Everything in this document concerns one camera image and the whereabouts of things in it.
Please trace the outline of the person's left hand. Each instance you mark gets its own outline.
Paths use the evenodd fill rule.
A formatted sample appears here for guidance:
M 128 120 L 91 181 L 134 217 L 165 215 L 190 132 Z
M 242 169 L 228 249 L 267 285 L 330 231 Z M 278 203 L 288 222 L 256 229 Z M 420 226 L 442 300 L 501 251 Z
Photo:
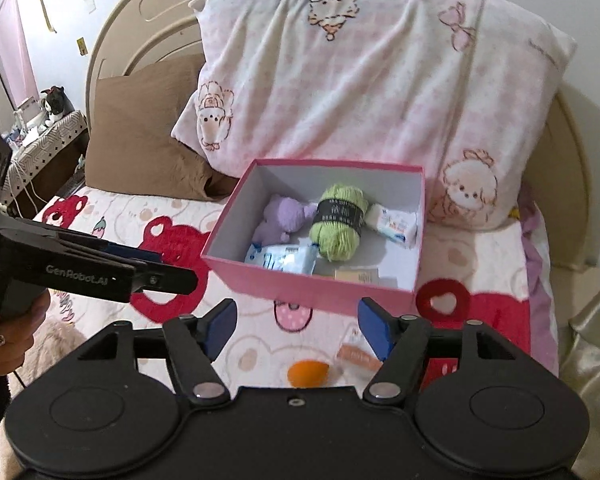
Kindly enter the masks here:
M 23 364 L 24 356 L 34 344 L 34 334 L 46 318 L 50 293 L 44 290 L 19 318 L 0 320 L 0 376 Z

